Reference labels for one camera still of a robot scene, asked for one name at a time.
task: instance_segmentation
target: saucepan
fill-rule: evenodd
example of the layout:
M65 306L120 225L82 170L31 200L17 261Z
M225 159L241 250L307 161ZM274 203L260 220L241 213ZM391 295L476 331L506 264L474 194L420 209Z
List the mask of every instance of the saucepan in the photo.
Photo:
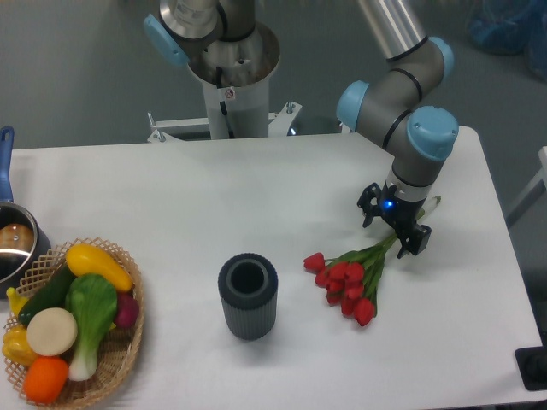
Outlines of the saucepan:
M9 182L15 131L0 130L0 299L6 290L19 286L25 271L50 248L50 240L30 212L14 203Z

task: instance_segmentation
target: blue object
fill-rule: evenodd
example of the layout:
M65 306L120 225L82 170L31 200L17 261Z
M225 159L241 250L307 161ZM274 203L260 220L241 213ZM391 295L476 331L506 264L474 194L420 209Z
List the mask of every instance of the blue object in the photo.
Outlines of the blue object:
M0 201L13 202L14 194L9 183L9 167L11 166L11 151L14 148L15 131L11 126L0 130Z
M384 210L385 210L385 211L389 211L390 209L393 208L393 205L395 205L395 204L393 203L393 201L390 201L389 199L385 200L385 201L384 201Z
M432 161L448 158L458 131L458 122L451 113L431 106L416 109L407 123L410 143Z
M352 131L357 128L359 111L361 111L362 99L367 92L368 83L356 81L344 91L336 107L336 116Z
M186 53L153 15L148 15L144 19L144 31L156 50L168 62L178 67L188 63L190 59Z
M547 2L533 25L525 56L528 68L547 81Z
M493 54L521 53L544 0L480 0L475 2L467 32L482 50Z
M444 60L444 74L443 74L443 81L445 81L448 76L452 73L452 70L454 69L454 52L452 51L452 48L444 42L443 39L439 37L430 37L429 40L434 43L443 54L443 60Z

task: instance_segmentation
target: toy vegetable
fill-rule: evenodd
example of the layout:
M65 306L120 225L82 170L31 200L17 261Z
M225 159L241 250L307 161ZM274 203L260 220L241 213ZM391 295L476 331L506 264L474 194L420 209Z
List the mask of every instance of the toy vegetable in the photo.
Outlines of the toy vegetable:
M121 329L128 329L135 325L138 318L138 303L127 293L118 293L118 310L114 324Z
M114 286L100 275L89 273L73 281L67 294L65 308L78 325L75 352L68 378L87 380L97 370L97 351L109 332L117 310Z
M67 264L76 276L96 273L107 279L117 291L128 292L133 287L129 273L103 249L78 243L67 251Z
M23 391L26 398L40 404L50 404L61 394L67 382L68 364L59 357L38 357L28 372Z
M9 309L17 316L23 306L28 302L28 297L20 296L15 288L8 288L8 290L6 290L6 296L9 299Z
M76 277L65 264L51 275L50 280L40 288L22 307L17 320L28 326L32 318L48 308L62 308L67 297L68 288Z
M58 356L69 350L78 334L76 320L70 312L52 307L38 313L26 328L29 346L41 356Z
M2 353L14 363L26 367L38 358L26 341L26 329L22 325L12 327L3 335Z

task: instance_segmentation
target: tulip bouquet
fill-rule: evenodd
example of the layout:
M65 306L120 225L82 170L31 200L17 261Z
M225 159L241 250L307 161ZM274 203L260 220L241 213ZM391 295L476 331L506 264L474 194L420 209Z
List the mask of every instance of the tulip bouquet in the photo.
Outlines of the tulip bouquet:
M418 219L429 214L440 201L440 196L428 200ZM378 285L385 255L396 241L397 235L392 233L374 246L351 250L335 259L325 259L318 252L304 259L304 268L315 274L319 287L326 289L329 305L340 304L343 316L353 316L359 325L365 326L378 313Z

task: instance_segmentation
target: ribbed cylinder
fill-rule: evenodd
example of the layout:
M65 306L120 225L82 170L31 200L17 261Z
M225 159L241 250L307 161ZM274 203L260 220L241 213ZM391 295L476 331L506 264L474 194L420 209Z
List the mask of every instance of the ribbed cylinder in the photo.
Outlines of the ribbed cylinder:
M256 340L272 330L275 324L277 292L270 302L254 310L242 310L230 306L222 299L224 317L230 331L244 340Z
M235 336L256 340L274 327L278 278L266 258L234 256L221 268L218 285L226 324Z

